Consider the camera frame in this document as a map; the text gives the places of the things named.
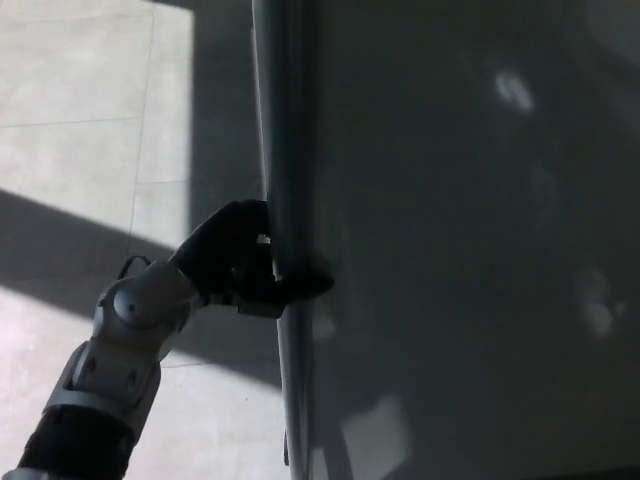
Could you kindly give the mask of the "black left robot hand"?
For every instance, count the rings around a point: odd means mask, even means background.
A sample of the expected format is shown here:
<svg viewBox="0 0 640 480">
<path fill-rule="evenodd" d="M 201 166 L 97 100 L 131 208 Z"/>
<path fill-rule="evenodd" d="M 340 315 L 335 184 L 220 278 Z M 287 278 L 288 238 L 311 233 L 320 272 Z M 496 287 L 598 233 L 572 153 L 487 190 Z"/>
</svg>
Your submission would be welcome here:
<svg viewBox="0 0 640 480">
<path fill-rule="evenodd" d="M 234 306 L 240 314 L 278 319 L 287 306 L 313 300 L 334 286 L 325 272 L 274 273 L 264 200 L 232 201 L 214 212 L 176 249 L 171 261 L 204 303 Z"/>
</svg>

